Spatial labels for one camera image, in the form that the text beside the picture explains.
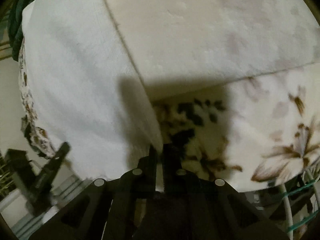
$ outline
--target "dark green fabric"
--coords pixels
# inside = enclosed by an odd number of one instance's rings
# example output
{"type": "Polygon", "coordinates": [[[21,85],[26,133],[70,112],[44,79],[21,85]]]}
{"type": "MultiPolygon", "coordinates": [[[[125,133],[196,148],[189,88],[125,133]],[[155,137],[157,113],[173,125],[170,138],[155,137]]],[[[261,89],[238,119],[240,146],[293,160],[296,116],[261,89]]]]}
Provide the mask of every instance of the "dark green fabric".
{"type": "Polygon", "coordinates": [[[19,51],[23,40],[22,11],[34,0],[15,0],[8,19],[8,35],[12,47],[12,58],[18,61],[19,51]]]}

